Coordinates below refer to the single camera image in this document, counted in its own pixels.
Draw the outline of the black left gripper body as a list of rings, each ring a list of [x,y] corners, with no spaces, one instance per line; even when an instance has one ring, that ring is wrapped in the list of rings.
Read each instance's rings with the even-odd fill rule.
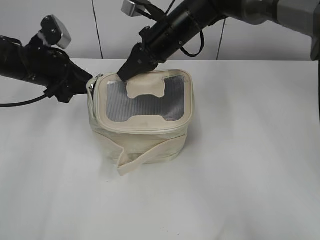
[[[49,52],[54,57],[60,58],[62,75],[49,84],[44,91],[44,95],[49,99],[56,97],[60,103],[69,103],[73,96],[85,95],[87,93],[87,83],[93,76],[76,65],[65,51],[58,48],[50,48]]]

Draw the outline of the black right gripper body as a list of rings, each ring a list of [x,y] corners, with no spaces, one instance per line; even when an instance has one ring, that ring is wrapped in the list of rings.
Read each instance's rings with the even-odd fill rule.
[[[130,56],[145,56],[158,65],[165,63],[183,46],[180,24],[156,24],[141,30],[140,36],[141,42],[133,47]]]

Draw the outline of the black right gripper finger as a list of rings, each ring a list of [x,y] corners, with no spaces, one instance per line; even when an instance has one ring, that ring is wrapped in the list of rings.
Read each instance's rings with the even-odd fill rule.
[[[148,57],[145,58],[145,56],[130,56],[130,58],[117,72],[117,75],[123,82],[127,82],[137,75],[152,72],[157,67],[158,63],[153,62]]]

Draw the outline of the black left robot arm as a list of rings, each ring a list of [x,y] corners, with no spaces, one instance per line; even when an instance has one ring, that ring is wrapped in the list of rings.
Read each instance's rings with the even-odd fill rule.
[[[52,97],[67,104],[73,96],[86,94],[87,83],[93,78],[62,49],[45,46],[35,37],[23,46],[18,39],[7,36],[0,37],[0,75],[45,87],[40,97],[1,104],[2,108],[24,106]]]

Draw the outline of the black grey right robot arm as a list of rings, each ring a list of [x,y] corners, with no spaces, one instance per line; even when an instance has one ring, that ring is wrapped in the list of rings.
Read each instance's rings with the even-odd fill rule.
[[[125,0],[122,12],[127,16],[144,16],[155,25],[143,28],[138,42],[117,75],[124,82],[155,70],[203,29],[227,18],[250,25],[266,21],[291,29],[312,39],[310,58],[320,59],[320,2],[318,0],[184,0],[171,13],[164,12],[148,0]]]

